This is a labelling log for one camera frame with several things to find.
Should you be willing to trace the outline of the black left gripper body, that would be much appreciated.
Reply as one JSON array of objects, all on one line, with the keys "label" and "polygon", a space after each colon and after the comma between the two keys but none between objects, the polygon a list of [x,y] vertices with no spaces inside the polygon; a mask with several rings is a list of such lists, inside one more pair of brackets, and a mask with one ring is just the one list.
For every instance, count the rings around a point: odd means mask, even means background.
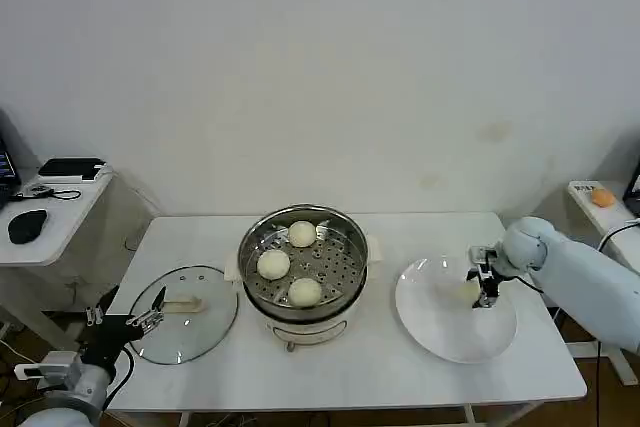
[{"label": "black left gripper body", "polygon": [[81,361],[85,365],[113,368],[123,348],[143,337],[143,328],[129,315],[107,315],[94,326]]}]

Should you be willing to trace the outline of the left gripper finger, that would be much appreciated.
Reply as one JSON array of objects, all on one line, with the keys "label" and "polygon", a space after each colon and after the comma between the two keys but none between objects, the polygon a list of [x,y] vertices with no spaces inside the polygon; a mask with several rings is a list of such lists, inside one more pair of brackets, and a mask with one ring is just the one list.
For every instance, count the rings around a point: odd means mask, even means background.
[{"label": "left gripper finger", "polygon": [[146,312],[132,317],[126,321],[126,325],[148,333],[155,329],[157,325],[164,319],[163,307],[166,294],[166,288],[162,287],[154,298],[151,308]]},{"label": "left gripper finger", "polygon": [[103,319],[114,298],[116,297],[118,290],[119,286],[114,286],[112,289],[102,295],[93,307],[87,307],[85,309],[87,326],[96,326],[100,325],[103,322]]}]

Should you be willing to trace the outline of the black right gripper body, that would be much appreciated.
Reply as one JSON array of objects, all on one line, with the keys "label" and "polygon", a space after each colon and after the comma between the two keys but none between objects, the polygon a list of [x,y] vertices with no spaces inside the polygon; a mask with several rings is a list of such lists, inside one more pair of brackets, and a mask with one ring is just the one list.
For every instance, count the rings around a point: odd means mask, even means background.
[{"label": "black right gripper body", "polygon": [[498,287],[498,296],[499,296],[499,283],[500,281],[494,274],[494,271],[491,266],[487,265],[477,265],[472,267],[466,276],[467,281],[475,280],[478,283],[479,288],[485,288],[488,286],[497,286]]}]

